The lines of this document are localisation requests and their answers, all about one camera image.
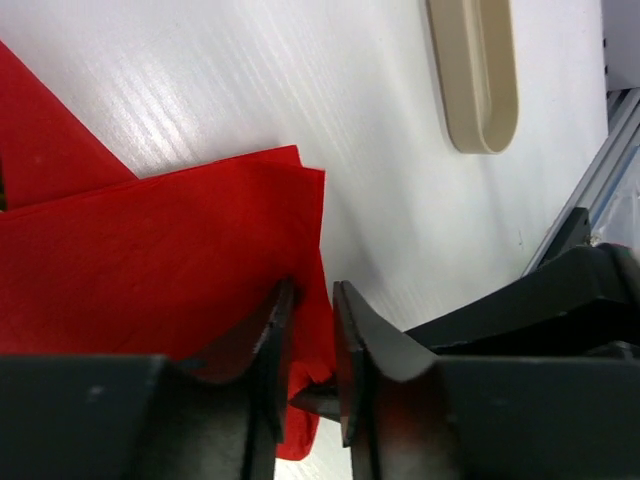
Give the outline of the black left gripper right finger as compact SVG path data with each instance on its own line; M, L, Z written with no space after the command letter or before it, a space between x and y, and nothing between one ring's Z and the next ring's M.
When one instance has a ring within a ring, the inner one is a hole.
M438 355L334 287L338 411L358 479L635 479L639 351Z

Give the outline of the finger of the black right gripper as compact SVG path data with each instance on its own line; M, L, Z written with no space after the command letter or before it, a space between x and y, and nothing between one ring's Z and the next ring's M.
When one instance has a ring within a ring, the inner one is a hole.
M337 379L331 377L303 388L292 398L292 406L331 421L340 421L341 398Z

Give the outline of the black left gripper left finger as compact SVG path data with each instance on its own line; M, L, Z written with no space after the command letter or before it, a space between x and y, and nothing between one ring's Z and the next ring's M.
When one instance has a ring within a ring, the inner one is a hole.
M284 439L296 292L191 358L5 355L5 479L270 479Z

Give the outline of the red paper napkin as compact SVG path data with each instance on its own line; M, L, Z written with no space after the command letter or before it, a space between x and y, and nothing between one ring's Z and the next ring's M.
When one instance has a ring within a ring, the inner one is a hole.
M296 147L139 179L3 48L1 177L3 353L183 360L290 276L289 391L334 373L325 174Z

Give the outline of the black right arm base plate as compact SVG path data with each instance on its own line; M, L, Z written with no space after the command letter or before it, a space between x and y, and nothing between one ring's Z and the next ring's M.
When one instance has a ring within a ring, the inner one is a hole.
M590 213L587 208L574 207L551 241L538 266L553 260L566 251L591 243Z

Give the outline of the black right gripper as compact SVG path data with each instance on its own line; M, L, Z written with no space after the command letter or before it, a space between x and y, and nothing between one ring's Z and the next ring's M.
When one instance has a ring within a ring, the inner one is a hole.
M619 244L597 248L571 249L406 334L439 355L638 358L639 260Z

